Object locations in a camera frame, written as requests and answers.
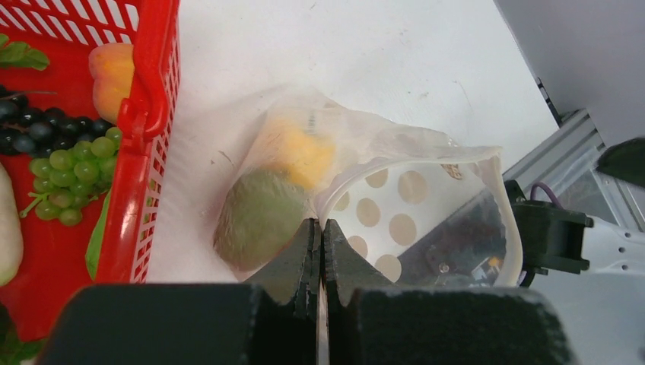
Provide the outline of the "green leaf vegetable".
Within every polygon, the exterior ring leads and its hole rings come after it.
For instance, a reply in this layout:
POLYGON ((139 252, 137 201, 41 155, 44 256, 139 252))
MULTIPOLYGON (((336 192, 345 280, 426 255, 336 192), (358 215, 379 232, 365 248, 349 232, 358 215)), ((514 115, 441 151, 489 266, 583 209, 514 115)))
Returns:
POLYGON ((104 232, 106 228, 107 215, 110 206, 112 190, 108 190, 103 201, 100 216, 92 231, 87 250, 85 253, 85 264, 87 272, 92 281, 95 280, 100 260, 100 253, 103 243, 104 232))

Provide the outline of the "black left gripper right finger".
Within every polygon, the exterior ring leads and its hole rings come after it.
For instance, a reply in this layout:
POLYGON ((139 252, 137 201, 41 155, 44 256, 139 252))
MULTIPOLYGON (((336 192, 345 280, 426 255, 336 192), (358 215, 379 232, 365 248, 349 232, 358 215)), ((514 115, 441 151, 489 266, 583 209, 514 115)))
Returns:
POLYGON ((335 221, 322 232, 332 364, 572 364, 554 307, 515 287, 393 284, 335 221))

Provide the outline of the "clear dotted zip top bag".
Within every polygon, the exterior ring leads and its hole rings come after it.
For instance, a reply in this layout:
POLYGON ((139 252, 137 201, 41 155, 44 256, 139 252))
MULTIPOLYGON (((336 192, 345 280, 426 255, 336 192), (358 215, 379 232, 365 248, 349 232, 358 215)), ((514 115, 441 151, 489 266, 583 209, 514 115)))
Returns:
POLYGON ((263 132, 270 119, 335 143, 322 183, 304 189, 303 220, 335 221, 351 248, 391 282, 518 284, 523 248, 498 146, 463 146, 444 132, 352 110, 316 90, 289 93, 261 113, 227 193, 243 174, 270 170, 264 164, 274 148, 263 132))

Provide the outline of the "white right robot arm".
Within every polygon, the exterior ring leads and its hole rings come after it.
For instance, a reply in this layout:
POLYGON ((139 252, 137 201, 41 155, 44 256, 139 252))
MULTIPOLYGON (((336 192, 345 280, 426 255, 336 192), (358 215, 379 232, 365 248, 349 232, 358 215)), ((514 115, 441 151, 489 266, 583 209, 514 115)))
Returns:
POLYGON ((543 142, 508 170, 525 192, 544 183, 567 209, 594 220, 583 234, 579 274, 551 271, 531 288, 554 305, 583 364, 644 362, 644 232, 619 181, 595 171, 603 145, 543 142))

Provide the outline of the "green toy pepper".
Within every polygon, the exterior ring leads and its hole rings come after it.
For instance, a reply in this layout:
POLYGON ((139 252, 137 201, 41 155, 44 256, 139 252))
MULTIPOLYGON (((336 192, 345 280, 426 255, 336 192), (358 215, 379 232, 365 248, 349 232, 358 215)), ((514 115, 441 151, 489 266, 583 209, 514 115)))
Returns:
POLYGON ((282 172, 257 169, 230 188, 214 232, 214 248, 230 267, 252 271, 290 241, 305 215, 307 192, 282 172))

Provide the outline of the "green grape bunch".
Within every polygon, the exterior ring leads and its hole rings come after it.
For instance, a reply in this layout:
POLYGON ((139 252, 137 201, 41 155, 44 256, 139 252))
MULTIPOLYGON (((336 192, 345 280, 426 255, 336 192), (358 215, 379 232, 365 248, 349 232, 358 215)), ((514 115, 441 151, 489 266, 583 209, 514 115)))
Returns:
POLYGON ((33 191, 27 194, 31 201, 19 217, 34 212, 42 221, 59 221, 67 227, 79 224, 83 209, 111 189, 119 147, 120 143, 101 137, 32 159, 28 170, 33 191))

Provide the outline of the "yellow toy food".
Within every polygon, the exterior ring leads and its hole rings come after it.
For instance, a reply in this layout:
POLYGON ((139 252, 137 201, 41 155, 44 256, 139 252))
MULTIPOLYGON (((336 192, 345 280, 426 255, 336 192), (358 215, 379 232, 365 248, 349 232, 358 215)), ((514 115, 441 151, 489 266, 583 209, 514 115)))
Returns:
POLYGON ((308 134, 288 119, 270 119, 263 132, 274 148, 265 167, 284 173, 289 182, 306 190, 322 183, 335 159, 331 139, 308 134))

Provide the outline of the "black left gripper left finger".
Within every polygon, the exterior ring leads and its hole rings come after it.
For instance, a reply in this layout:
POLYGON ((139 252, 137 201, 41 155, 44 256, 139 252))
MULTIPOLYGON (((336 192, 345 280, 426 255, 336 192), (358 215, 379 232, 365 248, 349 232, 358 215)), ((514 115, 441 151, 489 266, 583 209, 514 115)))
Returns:
POLYGON ((319 222, 239 284, 95 284, 65 306, 40 364, 314 364, 319 222))

